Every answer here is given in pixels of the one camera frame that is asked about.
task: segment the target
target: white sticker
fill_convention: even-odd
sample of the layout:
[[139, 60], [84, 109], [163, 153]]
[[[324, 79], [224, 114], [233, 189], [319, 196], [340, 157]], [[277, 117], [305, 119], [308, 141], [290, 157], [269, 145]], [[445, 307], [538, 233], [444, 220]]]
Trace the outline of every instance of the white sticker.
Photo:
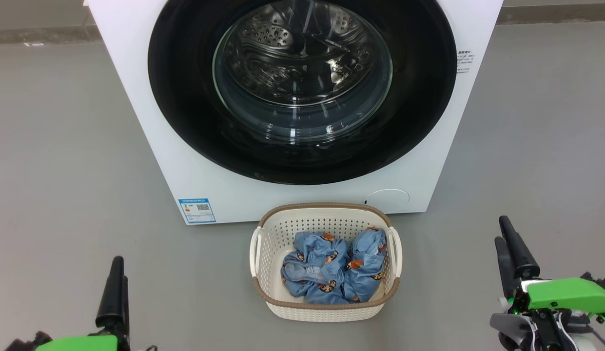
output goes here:
[[470, 66], [475, 58], [476, 55], [472, 54], [471, 50], [459, 51], [458, 55], [456, 56], [456, 64], [458, 66], [456, 67], [456, 73], [460, 74], [469, 72], [469, 68], [471, 68]]
[[187, 223], [215, 223], [214, 212], [208, 198], [180, 198], [179, 204]]

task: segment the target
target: blue label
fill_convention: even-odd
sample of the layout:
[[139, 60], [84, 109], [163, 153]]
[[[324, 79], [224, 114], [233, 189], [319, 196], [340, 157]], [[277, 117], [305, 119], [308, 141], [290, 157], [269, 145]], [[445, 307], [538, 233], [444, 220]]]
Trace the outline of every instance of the blue label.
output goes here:
[[215, 223], [208, 198], [180, 198], [179, 205], [188, 224]]

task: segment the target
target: white laundry basket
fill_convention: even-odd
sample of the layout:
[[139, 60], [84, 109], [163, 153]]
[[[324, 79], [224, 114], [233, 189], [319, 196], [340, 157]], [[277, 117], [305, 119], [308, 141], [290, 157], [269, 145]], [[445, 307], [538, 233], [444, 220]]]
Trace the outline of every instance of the white laundry basket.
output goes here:
[[[282, 284], [283, 259], [292, 251], [299, 232], [327, 232], [352, 242], [367, 227], [387, 234], [387, 258], [382, 284], [369, 302], [349, 305], [313, 305], [293, 297]], [[307, 322], [349, 322], [378, 313], [400, 285], [402, 244], [389, 218], [371, 206], [337, 203], [295, 204], [267, 213], [251, 239], [251, 274], [259, 295], [278, 317]]]

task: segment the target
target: green plastic housing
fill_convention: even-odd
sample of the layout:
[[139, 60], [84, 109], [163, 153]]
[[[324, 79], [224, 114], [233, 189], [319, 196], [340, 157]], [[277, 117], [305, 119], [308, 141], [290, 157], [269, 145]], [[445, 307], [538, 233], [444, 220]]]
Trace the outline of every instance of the green plastic housing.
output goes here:
[[527, 287], [529, 309], [570, 309], [594, 313], [605, 320], [605, 289], [582, 278], [550, 280]]
[[113, 335], [59, 338], [38, 346], [36, 351], [117, 351], [118, 339]]

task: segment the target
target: blue clothing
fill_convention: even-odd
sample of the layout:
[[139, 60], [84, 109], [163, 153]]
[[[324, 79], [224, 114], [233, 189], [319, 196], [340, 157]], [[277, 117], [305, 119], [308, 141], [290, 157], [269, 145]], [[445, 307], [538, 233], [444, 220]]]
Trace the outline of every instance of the blue clothing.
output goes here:
[[366, 229], [352, 244], [352, 260], [345, 268], [343, 297], [349, 302], [367, 302], [382, 281], [387, 240], [382, 229]]
[[[378, 277], [386, 255], [385, 233], [382, 229], [369, 229], [360, 233], [354, 243], [353, 250], [349, 242], [328, 233], [297, 233], [293, 243], [296, 252], [285, 256], [281, 269], [289, 293], [306, 296], [309, 304], [369, 300], [380, 284]], [[345, 271], [351, 266], [350, 257], [360, 260], [361, 267]]]

